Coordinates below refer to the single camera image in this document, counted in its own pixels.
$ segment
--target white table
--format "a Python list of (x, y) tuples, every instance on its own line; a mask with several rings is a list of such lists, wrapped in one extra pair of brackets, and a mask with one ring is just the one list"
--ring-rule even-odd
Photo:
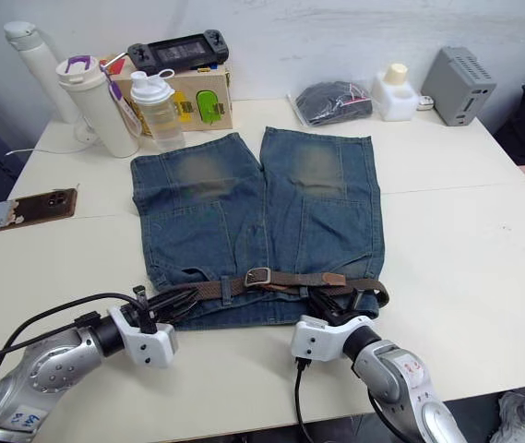
[[(285, 101), (237, 102), (236, 130), (259, 149), (264, 125), (299, 128), (289, 112)], [(38, 147), (69, 148), (66, 130), (51, 123)], [(314, 132), (374, 138), (387, 250), (380, 280), (391, 293), (377, 332), (425, 360), (444, 400), (525, 386), (524, 175), (477, 121), (449, 128), (425, 113), (410, 123), (371, 119)], [(38, 311), (148, 283), (128, 162), (100, 148), (33, 154), (13, 195), (80, 183), (79, 206), (73, 219), (0, 233), (0, 346)], [(65, 395), (35, 443), (172, 440), (292, 424), (291, 335), (292, 327), (181, 332), (165, 371), (134, 367), (119, 353)], [(8, 357), (3, 374), (18, 359)], [(305, 371), (302, 404), (310, 421), (371, 410), (344, 360)]]

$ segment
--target white plastic container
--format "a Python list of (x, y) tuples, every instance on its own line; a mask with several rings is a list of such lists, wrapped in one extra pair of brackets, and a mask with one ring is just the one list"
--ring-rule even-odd
[(387, 72), (377, 73), (371, 95), (383, 120), (411, 120), (416, 113), (420, 96), (406, 80), (407, 72), (405, 65), (394, 63)]
[(79, 110), (59, 87), (55, 75), (57, 60), (36, 27), (26, 21), (10, 21), (4, 25), (4, 32), (6, 40), (18, 51), (30, 73), (53, 101), (61, 119), (66, 123), (75, 123), (79, 118)]
[(143, 114), (153, 141), (164, 152), (179, 150), (185, 146), (185, 137), (172, 100), (175, 91), (161, 76), (166, 71), (171, 71), (173, 76), (171, 69), (150, 77), (143, 71), (131, 74), (131, 98)]
[(114, 157), (128, 157), (137, 152), (137, 139), (126, 129), (98, 60), (89, 55), (71, 57), (56, 71), (59, 84), (69, 93), (108, 151)]

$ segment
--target black cable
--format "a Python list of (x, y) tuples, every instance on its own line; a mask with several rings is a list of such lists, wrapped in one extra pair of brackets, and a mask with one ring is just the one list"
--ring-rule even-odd
[[(41, 320), (41, 319), (43, 319), (45, 317), (49, 317), (49, 316), (51, 316), (53, 314), (56, 314), (57, 312), (69, 309), (71, 307), (75, 307), (75, 306), (78, 306), (78, 305), (83, 305), (83, 304), (86, 304), (86, 303), (89, 303), (89, 302), (93, 302), (95, 300), (101, 300), (101, 299), (104, 299), (104, 298), (118, 298), (120, 300), (124, 300), (124, 301), (128, 302), (129, 304), (133, 305), (137, 309), (143, 309), (143, 306), (136, 299), (131, 298), (128, 295), (124, 295), (124, 294), (121, 294), (121, 293), (96, 293), (94, 295), (89, 295), (87, 297), (79, 298), (79, 299), (74, 300), (72, 302), (64, 303), (62, 305), (53, 307), (53, 308), (48, 309), (48, 310), (46, 310), (44, 312), (41, 312), (40, 314), (37, 314), (34, 317), (29, 318), (24, 323), (22, 323), (20, 326), (18, 326), (18, 328), (14, 332), (12, 332), (12, 335), (10, 335), (10, 337), (6, 341), (6, 344), (4, 344), (4, 348), (3, 349), (9, 348), (12, 345), (12, 343), (14, 343), (14, 341), (16, 340), (18, 335), (20, 335), (20, 333), (24, 329), (26, 329), (28, 326), (30, 326), (32, 323), (34, 323), (36, 321), (39, 321), (39, 320)], [(0, 356), (0, 366), (2, 365), (3, 361), (4, 361), (4, 356), (1, 355)]]
[(314, 440), (309, 436), (305, 423), (303, 423), (303, 418), (301, 416), (301, 405), (299, 404), (299, 385), (301, 385), (301, 375), (305, 368), (309, 366), (311, 360), (308, 358), (299, 358), (297, 357), (297, 379), (295, 380), (295, 410), (297, 411), (297, 423), (299, 424), (299, 429), (304, 435), (307, 443), (314, 443)]
[(10, 346), (9, 348), (4, 348), (0, 350), (0, 357), (3, 357), (7, 353), (13, 353), (14, 351), (17, 351), (18, 349), (26, 348), (30, 344), (36, 343), (37, 341), (44, 340), (48, 337), (51, 337), (52, 335), (58, 334), (59, 332), (63, 332), (64, 330), (72, 329), (76, 326), (76, 323), (70, 323), (68, 325), (62, 326), (61, 328), (53, 329), (48, 332), (45, 332), (44, 334), (37, 335), (34, 339), (23, 341), (19, 344), (15, 344), (14, 346)]
[(388, 418), (383, 414), (379, 406), (376, 404), (375, 397), (373, 397), (373, 394), (369, 389), (366, 390), (366, 393), (369, 396), (369, 401), (371, 402), (371, 406), (373, 406), (373, 409), (375, 410), (375, 413), (379, 417), (379, 419), (383, 422), (383, 425), (387, 426), (389, 431), (391, 431), (395, 437), (399, 438), (403, 443), (412, 443), (406, 436), (404, 436), (397, 427), (395, 427)]

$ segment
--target cardboard box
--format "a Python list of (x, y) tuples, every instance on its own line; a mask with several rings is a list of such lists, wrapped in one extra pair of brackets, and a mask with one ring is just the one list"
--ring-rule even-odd
[[(116, 81), (126, 101), (141, 119), (143, 132), (150, 135), (143, 116), (131, 99), (131, 73), (136, 71), (135, 66), (127, 56), (123, 60), (122, 65), (111, 66), (111, 79)], [(218, 65), (216, 69), (179, 72), (166, 81), (176, 91), (173, 100), (183, 131), (233, 128), (230, 74), (225, 65)]]

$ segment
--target belt buckle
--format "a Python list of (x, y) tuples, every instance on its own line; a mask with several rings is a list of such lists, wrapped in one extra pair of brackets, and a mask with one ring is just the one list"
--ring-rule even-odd
[[(263, 280), (255, 280), (256, 276), (254, 275), (254, 271), (256, 270), (264, 270), (266, 272), (266, 277)], [(249, 288), (251, 286), (269, 284), (270, 274), (271, 274), (270, 268), (252, 268), (245, 274), (244, 286), (246, 288)]]

